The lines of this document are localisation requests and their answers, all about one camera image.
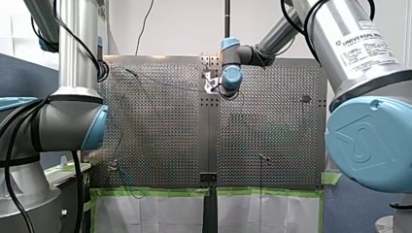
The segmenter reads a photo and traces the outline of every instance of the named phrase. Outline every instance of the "white wall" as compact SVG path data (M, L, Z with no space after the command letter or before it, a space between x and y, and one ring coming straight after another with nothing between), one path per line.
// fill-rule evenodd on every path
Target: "white wall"
M361 0L366 8L368 4ZM375 0L375 22L399 60L405 60L406 22L410 0ZM231 35L256 44L282 17L278 0L232 0ZM109 1L109 54L134 54L151 0ZM139 54L215 55L223 38L224 0L154 0ZM312 57L301 36L284 54Z
M40 49L23 0L0 0L0 6L0 53L57 70L58 53ZM98 20L99 36L107 45L106 22L101 17Z

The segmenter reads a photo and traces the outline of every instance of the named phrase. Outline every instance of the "blue joint cap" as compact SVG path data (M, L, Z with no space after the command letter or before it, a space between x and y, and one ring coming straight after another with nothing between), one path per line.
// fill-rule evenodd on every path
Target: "blue joint cap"
M0 98L0 112L17 108L37 98L34 97L5 97Z
M329 156L351 180L382 192L412 192L412 105L382 96L346 101L327 122Z
M229 65L222 72L222 87L228 91L239 88L243 80L243 73L239 66Z
M229 47L238 45L240 45L240 41L236 37L224 38L224 40L221 41L221 50L226 50Z
M109 107L103 105L87 131L82 150L98 150L103 146Z

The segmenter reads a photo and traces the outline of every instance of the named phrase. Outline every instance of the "metal rod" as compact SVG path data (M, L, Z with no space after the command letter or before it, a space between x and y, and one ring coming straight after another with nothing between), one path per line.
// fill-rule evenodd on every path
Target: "metal rod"
M34 21L49 42L58 43L58 24L54 20L50 0L24 0L24 3L33 16Z
M299 15L294 8L288 10L288 14L298 26L301 26ZM266 55L279 52L294 36L297 31L282 17L272 29L261 39L257 49Z
M224 37L230 37L230 0L224 0Z
M97 3L94 0L57 1L61 20L87 47L97 54ZM64 28L60 30L59 95L100 97L97 74L82 45Z

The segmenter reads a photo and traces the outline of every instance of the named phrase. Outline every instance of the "robot end effector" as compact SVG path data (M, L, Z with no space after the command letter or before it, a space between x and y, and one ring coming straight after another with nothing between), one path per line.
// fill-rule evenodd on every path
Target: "robot end effector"
M290 8L288 14L294 23L301 25L294 8ZM220 93L228 98L235 95L243 80L241 65L270 66L278 52L296 34L297 32L282 18L255 46L242 46L237 38L225 38L221 42Z

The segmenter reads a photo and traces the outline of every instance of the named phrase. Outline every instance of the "green tape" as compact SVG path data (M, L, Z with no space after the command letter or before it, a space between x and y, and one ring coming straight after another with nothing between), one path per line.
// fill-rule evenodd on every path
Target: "green tape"
M317 198L320 197L320 191L294 191L278 188L262 188L259 187L218 187L219 196L249 196L252 194L262 194L269 196L293 196L302 198Z
M102 196L151 196L151 197L204 197L209 195L207 188L184 188L184 189L164 189L148 187L116 187L116 188L93 188L91 195Z
M91 209L90 203L91 202L86 202L83 204L83 212L87 212Z
M91 233L94 233L94 224L96 224L96 205L97 205L97 196L91 195L90 197L90 208L91 208Z
M339 179L341 177L342 177L341 173L323 172L322 173L322 184L336 185L339 182Z
M320 191L318 233L323 233L324 231L324 203L325 193L323 191Z

